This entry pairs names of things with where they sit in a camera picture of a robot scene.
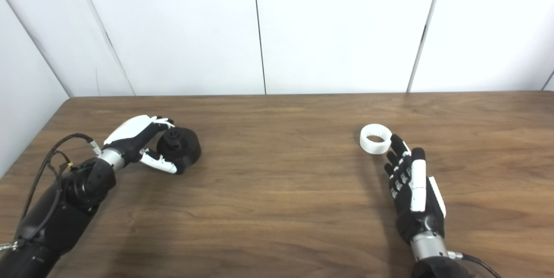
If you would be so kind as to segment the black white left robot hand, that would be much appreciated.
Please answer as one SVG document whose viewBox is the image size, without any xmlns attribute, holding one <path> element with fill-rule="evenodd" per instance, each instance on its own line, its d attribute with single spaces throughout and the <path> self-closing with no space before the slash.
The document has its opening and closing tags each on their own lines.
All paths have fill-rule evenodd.
<svg viewBox="0 0 554 278">
<path fill-rule="evenodd" d="M 185 167 L 168 160 L 147 144 L 162 131 L 175 131 L 174 121 L 160 116 L 135 116 L 123 122 L 103 142 L 100 160 L 118 172 L 130 163 L 143 163 L 171 174 L 183 174 Z"/>
</svg>

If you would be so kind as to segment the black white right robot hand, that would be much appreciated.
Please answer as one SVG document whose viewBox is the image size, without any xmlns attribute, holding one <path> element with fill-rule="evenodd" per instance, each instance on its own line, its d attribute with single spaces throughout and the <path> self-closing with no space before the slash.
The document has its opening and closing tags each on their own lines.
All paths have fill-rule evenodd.
<svg viewBox="0 0 554 278">
<path fill-rule="evenodd" d="M 425 150 L 409 148 L 400 136 L 392 134 L 386 158 L 384 169 L 400 237 L 410 242 L 426 231 L 444 237 L 446 207 L 435 177 L 427 173 Z"/>
</svg>

